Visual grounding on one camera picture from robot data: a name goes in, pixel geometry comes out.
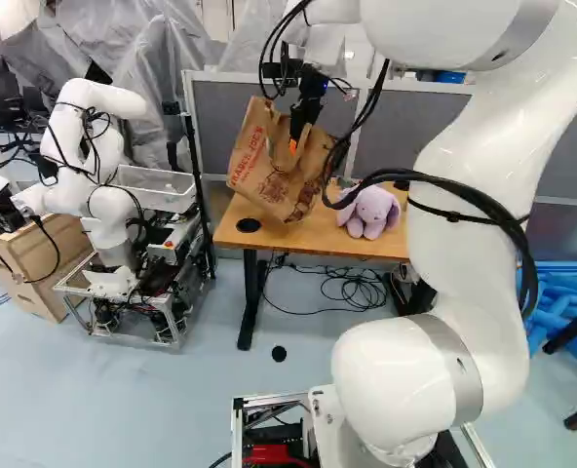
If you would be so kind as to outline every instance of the stuffed bunny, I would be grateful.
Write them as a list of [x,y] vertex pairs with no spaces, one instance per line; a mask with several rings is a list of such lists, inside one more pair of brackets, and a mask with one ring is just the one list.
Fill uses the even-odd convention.
[[[340,200],[356,187],[340,192]],[[365,236],[373,241],[384,229],[394,227],[401,217],[401,205],[397,197],[377,185],[365,188],[347,208],[337,215],[338,226],[347,226],[349,235],[355,239]]]

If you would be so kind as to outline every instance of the wall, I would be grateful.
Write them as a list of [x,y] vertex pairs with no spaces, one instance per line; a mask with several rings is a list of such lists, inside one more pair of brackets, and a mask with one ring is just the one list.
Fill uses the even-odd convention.
[[39,12],[40,0],[0,0],[0,32],[3,39],[17,33]]

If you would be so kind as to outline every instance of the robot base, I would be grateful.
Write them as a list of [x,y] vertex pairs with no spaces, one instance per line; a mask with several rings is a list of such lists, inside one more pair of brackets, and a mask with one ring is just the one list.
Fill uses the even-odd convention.
[[[371,450],[358,438],[345,419],[333,385],[311,389],[308,394],[284,394],[253,396],[233,399],[232,410],[232,468],[241,468],[251,450],[245,441],[250,441],[250,430],[256,427],[269,427],[276,423],[275,418],[286,411],[301,408],[300,457],[304,460],[300,466],[320,466],[321,468],[389,468],[376,458]],[[477,433],[470,424],[464,425],[462,433],[466,437],[473,455],[482,468],[493,468],[489,455],[483,448]],[[433,438],[423,438],[417,445],[408,445],[404,449],[424,452],[425,458],[413,465],[430,468],[468,468],[451,434],[447,431],[438,435],[434,447]]]

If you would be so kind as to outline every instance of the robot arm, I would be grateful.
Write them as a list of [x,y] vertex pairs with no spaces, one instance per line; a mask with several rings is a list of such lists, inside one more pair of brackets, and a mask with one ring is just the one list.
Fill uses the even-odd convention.
[[[89,215],[91,218],[84,217],[83,223],[99,252],[125,244],[126,218],[135,204],[126,191],[105,185],[117,170],[124,150],[124,140],[107,114],[143,118],[146,107],[145,100],[131,91],[80,78],[68,81],[59,93],[40,146],[41,154],[58,164],[57,183],[38,183],[14,196],[1,189],[0,198],[7,200],[3,205],[12,210],[7,217],[16,220],[6,221],[5,228],[13,230],[23,225],[23,215]],[[89,121],[94,137],[84,157],[81,141],[86,136],[90,109],[103,116]]]
[[[475,187],[515,217],[528,215],[544,167],[577,114],[577,0],[344,3],[359,6],[367,37],[385,57],[479,72],[467,107],[414,169]],[[306,9],[311,25],[327,21],[318,4],[323,0]],[[345,10],[343,22],[351,22],[353,10]],[[409,196],[484,216],[427,183],[413,182]],[[347,419],[393,466],[423,456],[438,432],[511,404],[529,370],[516,252],[507,236],[413,206],[407,215],[410,258],[438,291],[435,308],[360,325],[341,336],[332,354]]]

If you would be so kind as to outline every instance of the wooden table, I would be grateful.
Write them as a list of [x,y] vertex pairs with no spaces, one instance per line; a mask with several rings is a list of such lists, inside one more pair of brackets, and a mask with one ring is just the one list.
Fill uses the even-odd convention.
[[[269,250],[391,261],[408,260],[405,241],[407,193],[397,190],[392,184],[384,186],[397,195],[404,207],[404,212],[397,227],[386,230],[375,241],[364,238],[353,239],[347,234],[345,227],[337,227],[336,211],[326,208],[321,198],[306,219],[295,224],[283,224],[243,196],[234,195],[228,210],[214,232],[213,241],[220,247],[243,249],[247,303],[237,341],[239,349],[247,351],[251,347],[258,302],[266,279],[267,262],[257,261],[256,251]],[[338,187],[335,184],[331,185],[327,190],[330,200],[336,200],[338,192]],[[238,225],[241,221],[240,227],[243,227],[243,219],[250,219],[250,224],[256,224],[258,221],[260,227],[255,232],[242,232]],[[423,294],[414,294],[412,299],[415,296],[419,297]]]

